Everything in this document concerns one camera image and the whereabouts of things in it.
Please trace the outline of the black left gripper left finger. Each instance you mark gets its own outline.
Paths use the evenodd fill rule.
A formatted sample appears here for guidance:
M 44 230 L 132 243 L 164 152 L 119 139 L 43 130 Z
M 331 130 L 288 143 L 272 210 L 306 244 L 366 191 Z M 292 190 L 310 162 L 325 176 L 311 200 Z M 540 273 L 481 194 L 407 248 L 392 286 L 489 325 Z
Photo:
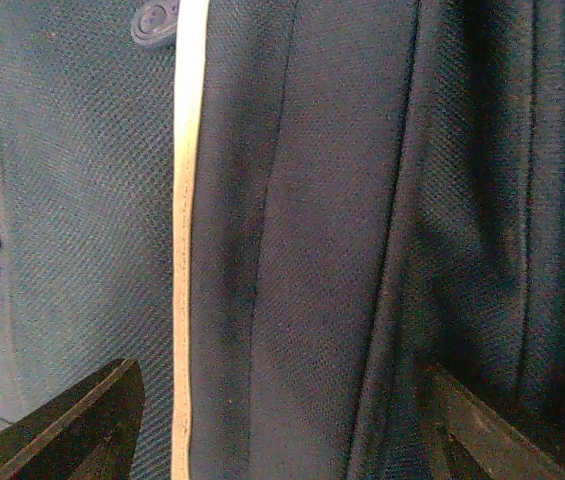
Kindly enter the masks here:
M 142 421 L 135 359 L 116 359 L 0 432 L 0 479 L 127 479 Z

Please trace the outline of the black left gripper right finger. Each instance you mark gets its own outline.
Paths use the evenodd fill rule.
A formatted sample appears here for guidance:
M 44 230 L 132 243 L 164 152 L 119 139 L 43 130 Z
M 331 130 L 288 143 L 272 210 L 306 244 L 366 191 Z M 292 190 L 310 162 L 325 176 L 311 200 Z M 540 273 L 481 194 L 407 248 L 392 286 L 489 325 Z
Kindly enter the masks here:
M 434 479 L 565 479 L 550 455 L 436 364 L 421 364 L 419 416 Z

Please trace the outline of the navy blue student backpack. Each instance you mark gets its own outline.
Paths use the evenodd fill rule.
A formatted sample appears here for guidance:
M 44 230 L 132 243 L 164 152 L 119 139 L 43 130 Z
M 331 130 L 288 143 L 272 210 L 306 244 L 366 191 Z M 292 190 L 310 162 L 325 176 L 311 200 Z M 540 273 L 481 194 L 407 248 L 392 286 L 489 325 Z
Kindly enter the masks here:
M 565 1 L 0 1 L 0 431 L 124 357 L 135 479 L 565 464 Z

